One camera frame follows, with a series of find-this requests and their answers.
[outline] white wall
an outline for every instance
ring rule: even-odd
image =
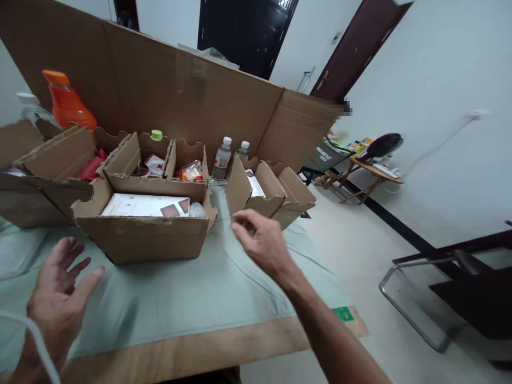
[[[201,0],[138,0],[140,31],[197,49]]]
[[[512,2],[416,0],[350,90],[346,140],[405,133],[394,163],[408,170],[475,108],[492,113],[375,200],[439,247],[509,229],[512,218]],[[358,171],[359,187],[373,181]],[[396,190],[394,185],[384,185]]]
[[[73,6],[102,19],[111,19],[110,4],[112,0],[60,0],[61,3]],[[21,104],[16,97],[17,92],[30,92],[11,55],[0,41],[0,126],[13,123],[21,116]]]
[[[347,29],[361,1],[300,0],[270,81],[296,90],[304,72],[316,66],[305,91],[309,94],[337,46],[331,45],[333,37]]]

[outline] green sticker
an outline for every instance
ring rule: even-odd
[[[354,317],[350,313],[348,307],[334,308],[332,310],[338,318],[343,322],[348,322],[354,320]]]

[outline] white bottle cap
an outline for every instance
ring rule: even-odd
[[[37,96],[31,93],[18,92],[16,96],[18,96],[18,99],[21,101],[22,104],[39,105],[39,100],[37,99]]]

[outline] floor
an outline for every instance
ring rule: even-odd
[[[512,382],[512,373],[495,370],[476,351],[474,345],[479,345],[479,350],[488,346],[469,328],[446,353],[431,349],[378,289],[391,260],[417,253],[416,249],[355,199],[340,204],[329,190],[313,185],[309,189],[317,198],[316,207],[309,211],[311,219],[300,219],[301,223],[325,253],[366,323],[370,336],[360,339],[361,343],[393,383]],[[386,286],[435,342],[443,338],[441,329],[462,323],[427,288],[432,282],[445,280],[437,269],[426,266],[395,275]],[[243,365],[241,377],[244,384],[327,382],[312,351]]]

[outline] hand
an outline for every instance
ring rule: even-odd
[[[288,253],[277,221],[254,210],[236,212],[233,219],[231,228],[245,252],[278,285],[282,287],[288,278],[300,271]],[[248,229],[254,229],[253,237]]]
[[[76,278],[89,265],[91,258],[82,260],[70,271],[67,269],[83,250],[84,246],[77,244],[75,238],[62,238],[41,266],[34,291],[27,302],[27,316],[41,331],[57,370],[62,369],[66,361],[69,348],[82,327],[89,297],[105,273],[104,267],[96,268],[75,289]],[[17,371],[27,369],[32,372],[41,370],[39,355],[29,332],[26,333],[14,377]]]

